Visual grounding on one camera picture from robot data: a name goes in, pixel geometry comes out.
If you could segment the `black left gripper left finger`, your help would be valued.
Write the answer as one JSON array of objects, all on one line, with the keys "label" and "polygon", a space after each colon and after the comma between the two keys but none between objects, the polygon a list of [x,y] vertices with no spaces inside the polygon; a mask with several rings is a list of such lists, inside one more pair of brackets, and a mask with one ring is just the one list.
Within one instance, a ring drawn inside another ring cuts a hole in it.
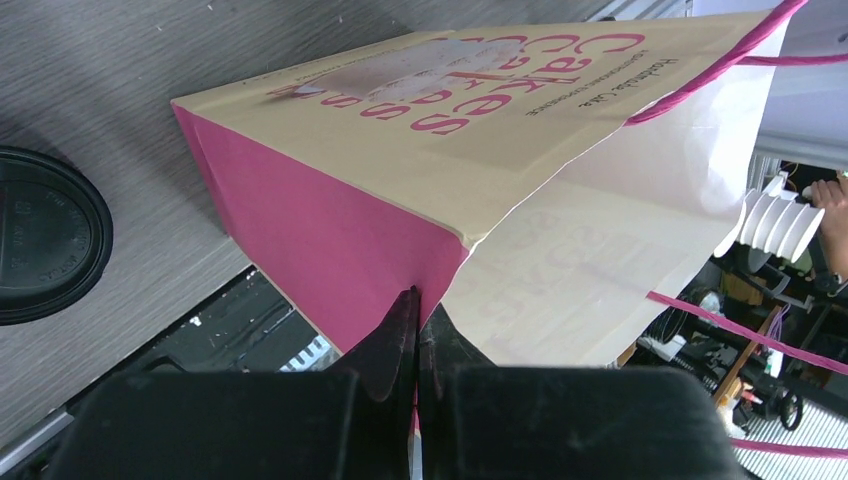
[{"label": "black left gripper left finger", "polygon": [[420,294],[322,371],[123,374],[84,404],[50,479],[406,479]]}]

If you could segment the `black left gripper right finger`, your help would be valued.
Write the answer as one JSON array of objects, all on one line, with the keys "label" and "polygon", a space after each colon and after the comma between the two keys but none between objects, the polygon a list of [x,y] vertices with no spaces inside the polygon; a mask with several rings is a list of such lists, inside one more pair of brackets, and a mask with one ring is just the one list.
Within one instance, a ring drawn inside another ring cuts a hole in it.
[{"label": "black left gripper right finger", "polygon": [[496,366],[437,309],[419,336],[427,479],[742,479],[703,387],[671,368]]}]

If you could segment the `paper gift bag pink handles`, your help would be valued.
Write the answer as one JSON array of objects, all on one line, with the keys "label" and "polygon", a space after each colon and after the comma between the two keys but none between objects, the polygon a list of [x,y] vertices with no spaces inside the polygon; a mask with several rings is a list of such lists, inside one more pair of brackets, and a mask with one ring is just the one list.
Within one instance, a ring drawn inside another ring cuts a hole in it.
[{"label": "paper gift bag pink handles", "polygon": [[498,364],[607,365],[744,221],[798,1],[418,32],[172,101],[227,233],[341,351],[416,286]]}]

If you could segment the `stack of black lids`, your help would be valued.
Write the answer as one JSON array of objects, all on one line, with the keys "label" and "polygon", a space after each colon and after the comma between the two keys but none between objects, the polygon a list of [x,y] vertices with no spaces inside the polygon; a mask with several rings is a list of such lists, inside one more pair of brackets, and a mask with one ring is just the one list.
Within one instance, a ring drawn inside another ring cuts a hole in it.
[{"label": "stack of black lids", "polygon": [[33,322],[87,295],[109,262],[109,207],[70,161],[1,149],[1,323]]}]

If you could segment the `person hand in background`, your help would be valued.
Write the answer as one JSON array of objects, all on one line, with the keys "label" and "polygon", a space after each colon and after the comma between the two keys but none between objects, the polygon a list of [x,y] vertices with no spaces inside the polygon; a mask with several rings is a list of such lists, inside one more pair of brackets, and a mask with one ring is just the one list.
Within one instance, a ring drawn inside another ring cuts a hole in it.
[{"label": "person hand in background", "polygon": [[836,180],[818,180],[811,189],[814,206],[824,210],[819,230],[830,270],[846,280],[847,177],[839,173]]}]

